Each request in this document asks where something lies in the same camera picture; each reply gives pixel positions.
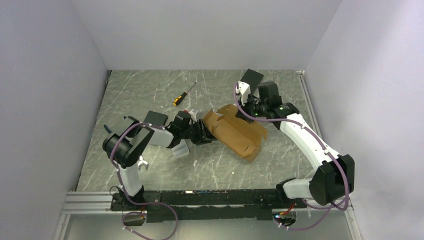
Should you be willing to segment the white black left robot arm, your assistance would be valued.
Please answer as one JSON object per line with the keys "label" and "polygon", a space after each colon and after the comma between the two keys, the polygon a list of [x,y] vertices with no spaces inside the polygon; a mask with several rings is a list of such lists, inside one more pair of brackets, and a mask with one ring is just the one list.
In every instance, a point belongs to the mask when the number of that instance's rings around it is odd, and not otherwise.
{"label": "white black left robot arm", "polygon": [[169,124],[167,119],[165,114],[149,111],[144,121],[126,116],[114,130],[104,127],[108,137],[102,149],[117,171],[119,193],[131,210],[139,209],[144,203],[144,186],[138,172],[141,166],[149,166],[143,158],[147,146],[171,149],[176,158],[181,158],[190,152],[187,140],[194,145],[216,140],[204,121],[196,119],[193,113],[179,111]]}

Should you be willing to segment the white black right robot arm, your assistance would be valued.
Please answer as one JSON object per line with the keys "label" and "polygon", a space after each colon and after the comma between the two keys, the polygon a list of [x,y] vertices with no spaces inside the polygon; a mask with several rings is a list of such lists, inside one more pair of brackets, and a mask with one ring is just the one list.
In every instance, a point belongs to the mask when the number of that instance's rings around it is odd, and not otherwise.
{"label": "white black right robot arm", "polygon": [[251,86],[238,81],[233,90],[238,116],[245,120],[269,122],[288,136],[311,164],[311,178],[292,178],[281,182],[275,194],[276,203],[289,207],[295,199],[314,200],[321,210],[346,210],[349,195],[354,190],[355,161],[330,147],[307,124],[303,115],[292,103],[284,103],[275,82],[258,85],[259,96]]}

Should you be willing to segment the black box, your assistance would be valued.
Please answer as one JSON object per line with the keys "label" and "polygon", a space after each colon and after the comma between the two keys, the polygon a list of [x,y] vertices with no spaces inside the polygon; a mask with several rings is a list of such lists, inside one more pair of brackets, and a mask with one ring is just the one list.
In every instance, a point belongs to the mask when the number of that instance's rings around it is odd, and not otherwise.
{"label": "black box", "polygon": [[258,85],[262,82],[264,75],[252,69],[247,69],[240,81],[249,84],[250,93],[254,94],[258,89]]}
{"label": "black box", "polygon": [[168,115],[156,111],[149,110],[143,122],[155,126],[164,126],[168,120]]}

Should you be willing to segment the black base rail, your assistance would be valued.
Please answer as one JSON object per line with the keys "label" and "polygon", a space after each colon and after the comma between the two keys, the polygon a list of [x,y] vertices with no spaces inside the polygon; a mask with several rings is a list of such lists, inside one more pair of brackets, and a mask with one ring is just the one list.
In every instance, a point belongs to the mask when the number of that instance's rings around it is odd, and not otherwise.
{"label": "black base rail", "polygon": [[144,190],[127,199],[122,191],[112,194],[113,212],[146,213],[147,223],[187,220],[272,220],[280,212],[294,217],[306,208],[300,198],[289,199],[280,189]]}

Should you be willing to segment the silver wrench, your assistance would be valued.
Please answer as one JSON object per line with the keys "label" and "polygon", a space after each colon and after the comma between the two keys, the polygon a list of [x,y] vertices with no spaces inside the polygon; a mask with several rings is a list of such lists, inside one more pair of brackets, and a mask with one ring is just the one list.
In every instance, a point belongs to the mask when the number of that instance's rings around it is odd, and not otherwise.
{"label": "silver wrench", "polygon": [[137,169],[140,172],[141,170],[148,170],[149,163],[144,159],[142,155],[139,156],[138,162],[137,162]]}

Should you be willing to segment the black box far right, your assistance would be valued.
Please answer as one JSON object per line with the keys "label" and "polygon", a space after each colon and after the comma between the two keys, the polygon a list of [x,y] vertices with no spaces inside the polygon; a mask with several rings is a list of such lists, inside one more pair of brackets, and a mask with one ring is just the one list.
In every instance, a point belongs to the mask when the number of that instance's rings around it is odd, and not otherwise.
{"label": "black box far right", "polygon": [[249,84],[250,93],[254,94],[258,89],[258,85],[262,82],[264,75],[252,69],[247,69],[240,81]]}

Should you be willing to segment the blue handled pliers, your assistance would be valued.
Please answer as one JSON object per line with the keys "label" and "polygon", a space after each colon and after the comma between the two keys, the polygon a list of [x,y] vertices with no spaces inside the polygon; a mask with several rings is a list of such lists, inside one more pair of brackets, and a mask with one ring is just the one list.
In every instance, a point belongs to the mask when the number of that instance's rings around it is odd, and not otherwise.
{"label": "blue handled pliers", "polygon": [[113,132],[113,130],[107,124],[104,124],[103,127],[108,134],[111,134]]}

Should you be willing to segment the yellow black screwdriver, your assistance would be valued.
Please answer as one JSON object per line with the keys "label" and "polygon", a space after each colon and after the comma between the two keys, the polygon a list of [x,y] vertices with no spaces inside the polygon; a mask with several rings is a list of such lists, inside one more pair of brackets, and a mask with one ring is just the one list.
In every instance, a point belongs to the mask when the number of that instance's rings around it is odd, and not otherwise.
{"label": "yellow black screwdriver", "polygon": [[178,106],[181,104],[181,102],[185,99],[185,97],[188,95],[188,92],[196,85],[197,80],[192,84],[192,86],[187,90],[184,91],[182,94],[180,94],[178,97],[175,98],[175,100],[172,102],[173,106]]}

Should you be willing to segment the brown cardboard box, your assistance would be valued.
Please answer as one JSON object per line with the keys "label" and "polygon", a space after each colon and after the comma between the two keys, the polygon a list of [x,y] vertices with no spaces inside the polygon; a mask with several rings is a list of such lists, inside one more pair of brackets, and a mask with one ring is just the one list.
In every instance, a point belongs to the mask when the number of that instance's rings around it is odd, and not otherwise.
{"label": "brown cardboard box", "polygon": [[261,152],[268,131],[257,121],[249,123],[236,117],[237,113],[235,105],[227,104],[216,112],[209,110],[202,120],[215,138],[252,163]]}

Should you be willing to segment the aluminium frame rail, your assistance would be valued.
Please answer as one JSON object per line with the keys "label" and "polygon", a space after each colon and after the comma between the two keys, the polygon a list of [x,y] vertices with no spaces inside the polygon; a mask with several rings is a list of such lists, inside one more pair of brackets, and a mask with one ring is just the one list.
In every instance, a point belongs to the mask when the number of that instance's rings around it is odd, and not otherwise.
{"label": "aluminium frame rail", "polygon": [[70,191],[66,194],[53,240],[64,240],[72,215],[110,214],[112,196],[106,191]]}

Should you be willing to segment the black box near left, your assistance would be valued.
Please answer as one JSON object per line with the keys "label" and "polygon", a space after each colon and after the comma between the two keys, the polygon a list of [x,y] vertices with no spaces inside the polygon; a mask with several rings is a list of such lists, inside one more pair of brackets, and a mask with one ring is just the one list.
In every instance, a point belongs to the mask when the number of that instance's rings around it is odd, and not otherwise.
{"label": "black box near left", "polygon": [[168,120],[168,115],[156,111],[149,110],[143,122],[155,126],[164,126]]}

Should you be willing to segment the white plastic case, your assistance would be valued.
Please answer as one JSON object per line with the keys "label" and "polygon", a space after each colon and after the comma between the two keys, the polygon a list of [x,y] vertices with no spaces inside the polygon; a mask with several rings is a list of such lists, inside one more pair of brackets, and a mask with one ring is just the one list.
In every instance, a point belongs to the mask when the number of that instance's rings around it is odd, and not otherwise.
{"label": "white plastic case", "polygon": [[185,139],[181,139],[180,143],[174,146],[171,150],[174,157],[177,159],[182,158],[190,153],[190,149]]}

